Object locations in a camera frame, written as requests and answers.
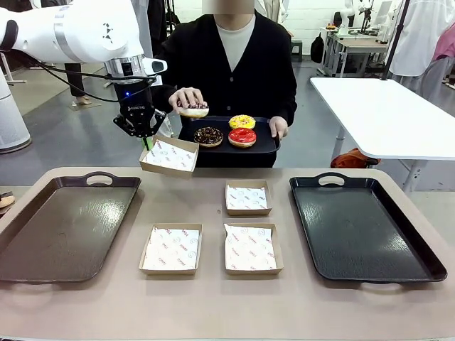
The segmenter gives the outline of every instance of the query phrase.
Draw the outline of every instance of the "neck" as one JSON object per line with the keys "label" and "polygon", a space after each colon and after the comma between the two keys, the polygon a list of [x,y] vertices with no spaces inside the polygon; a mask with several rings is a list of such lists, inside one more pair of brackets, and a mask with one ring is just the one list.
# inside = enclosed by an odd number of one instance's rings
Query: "neck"
{"label": "neck", "polygon": [[228,31],[244,28],[253,18],[254,14],[215,14],[216,24]]}

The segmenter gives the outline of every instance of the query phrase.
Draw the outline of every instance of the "red frosted donut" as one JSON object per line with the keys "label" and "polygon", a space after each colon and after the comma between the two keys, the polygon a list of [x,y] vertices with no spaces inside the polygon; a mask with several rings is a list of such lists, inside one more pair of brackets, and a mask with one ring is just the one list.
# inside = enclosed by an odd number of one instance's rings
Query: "red frosted donut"
{"label": "red frosted donut", "polygon": [[256,143],[256,133],[248,128],[237,128],[229,133],[229,142],[239,148],[248,148]]}

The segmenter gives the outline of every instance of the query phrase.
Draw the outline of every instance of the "donut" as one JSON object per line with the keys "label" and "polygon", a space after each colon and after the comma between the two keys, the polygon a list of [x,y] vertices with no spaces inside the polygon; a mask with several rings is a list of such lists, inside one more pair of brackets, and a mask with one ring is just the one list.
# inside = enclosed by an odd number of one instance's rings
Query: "donut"
{"label": "donut", "polygon": [[249,148],[256,143],[256,133],[247,128],[236,128],[229,133],[229,142],[239,148]]}
{"label": "donut", "polygon": [[216,128],[206,126],[196,130],[194,141],[202,147],[213,148],[223,142],[223,133]]}
{"label": "donut", "polygon": [[202,119],[208,115],[208,105],[207,104],[197,104],[190,105],[188,108],[183,108],[181,102],[177,103],[178,109],[177,114],[190,117],[192,119]]}
{"label": "donut", "polygon": [[256,121],[251,116],[237,115],[229,120],[229,125],[231,129],[236,128],[254,129],[254,127],[256,126]]}

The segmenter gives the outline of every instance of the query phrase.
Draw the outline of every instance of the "brown tray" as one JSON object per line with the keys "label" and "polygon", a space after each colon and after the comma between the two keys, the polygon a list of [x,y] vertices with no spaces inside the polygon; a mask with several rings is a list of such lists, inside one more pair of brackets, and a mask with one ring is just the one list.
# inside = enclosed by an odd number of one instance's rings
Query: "brown tray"
{"label": "brown tray", "polygon": [[[111,184],[87,180],[102,175]],[[82,282],[102,268],[140,178],[52,179],[0,234],[0,281]]]}

